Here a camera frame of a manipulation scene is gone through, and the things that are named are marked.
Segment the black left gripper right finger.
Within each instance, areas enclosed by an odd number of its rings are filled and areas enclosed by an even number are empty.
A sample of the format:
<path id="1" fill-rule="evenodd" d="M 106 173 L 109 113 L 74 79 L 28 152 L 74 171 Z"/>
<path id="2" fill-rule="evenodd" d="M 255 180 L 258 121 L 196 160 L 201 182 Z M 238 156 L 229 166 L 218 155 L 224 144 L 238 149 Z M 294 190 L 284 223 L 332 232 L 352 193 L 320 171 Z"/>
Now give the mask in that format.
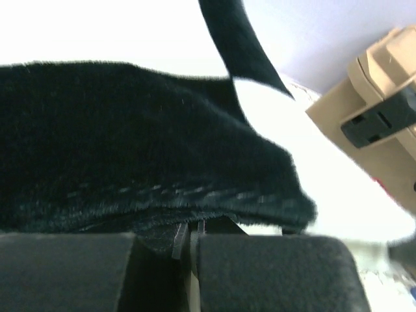
<path id="1" fill-rule="evenodd" d="M 202 311 L 370 311 L 341 241 L 247 235 L 228 219 L 198 224 Z"/>

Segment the black and white checkered pillowcase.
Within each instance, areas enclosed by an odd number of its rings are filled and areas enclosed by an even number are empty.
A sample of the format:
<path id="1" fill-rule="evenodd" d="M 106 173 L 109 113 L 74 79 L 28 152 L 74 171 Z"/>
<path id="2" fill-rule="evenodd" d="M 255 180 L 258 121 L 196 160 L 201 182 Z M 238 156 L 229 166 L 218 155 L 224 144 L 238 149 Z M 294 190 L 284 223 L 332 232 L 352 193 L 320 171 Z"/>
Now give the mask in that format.
<path id="1" fill-rule="evenodd" d="M 263 1 L 2 1 L 1 231 L 227 216 L 395 243 L 415 218 L 297 104 Z"/>

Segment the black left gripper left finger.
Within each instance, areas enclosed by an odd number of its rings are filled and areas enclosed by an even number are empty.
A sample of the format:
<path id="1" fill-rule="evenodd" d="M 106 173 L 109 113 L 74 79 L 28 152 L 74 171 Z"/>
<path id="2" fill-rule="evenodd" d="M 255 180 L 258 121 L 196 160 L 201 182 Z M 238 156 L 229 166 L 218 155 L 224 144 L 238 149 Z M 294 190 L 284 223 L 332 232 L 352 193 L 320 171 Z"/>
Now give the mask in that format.
<path id="1" fill-rule="evenodd" d="M 163 257 L 132 233 L 1 235 L 2 311 L 187 311 L 179 226 Z"/>

